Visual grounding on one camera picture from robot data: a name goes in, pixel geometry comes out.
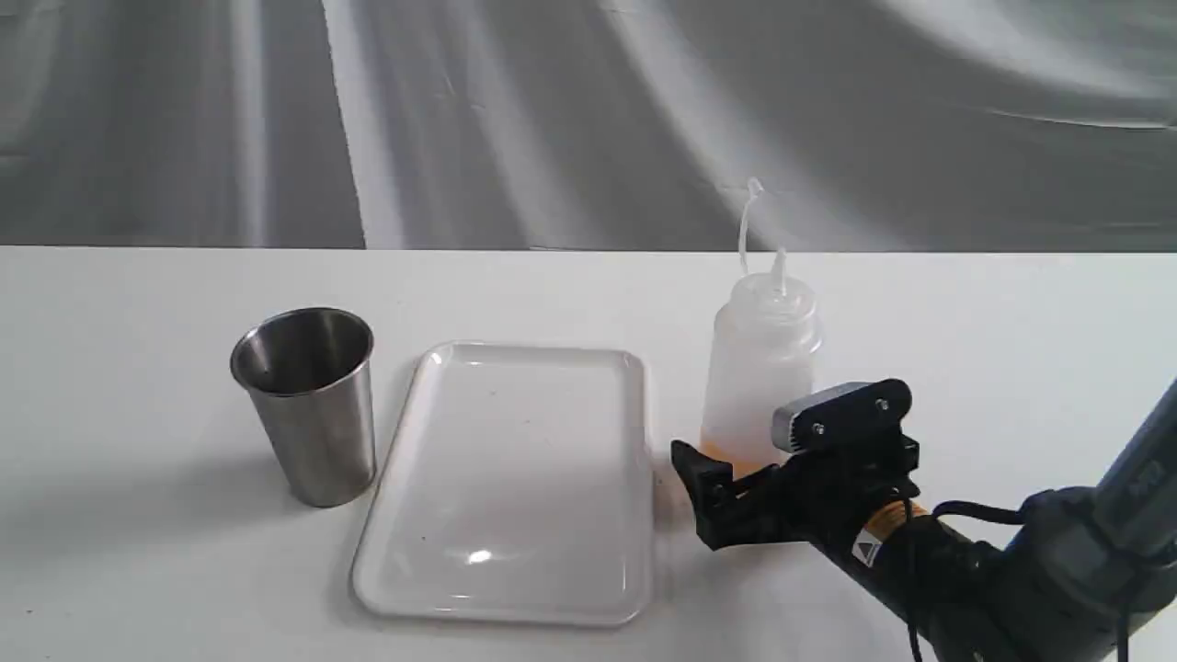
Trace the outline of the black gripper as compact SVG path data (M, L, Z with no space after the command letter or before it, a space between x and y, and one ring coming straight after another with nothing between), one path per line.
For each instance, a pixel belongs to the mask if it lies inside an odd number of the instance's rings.
M794 456L739 478L731 462L672 441L694 535L712 552L807 543L838 562L852 560L875 515L898 507L902 525L915 519L920 490L910 476L920 466L920 444L895 432L911 406L903 380L842 382L804 395L771 419L773 446Z

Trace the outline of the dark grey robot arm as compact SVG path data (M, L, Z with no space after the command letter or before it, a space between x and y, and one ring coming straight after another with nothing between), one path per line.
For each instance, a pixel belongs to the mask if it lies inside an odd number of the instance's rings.
M1129 658L1132 633L1173 603L1173 388L1095 486L1018 508L916 503L920 445L903 380L843 382L779 406L789 461L736 477L685 441L671 464L711 550L807 543L926 640L939 661Z

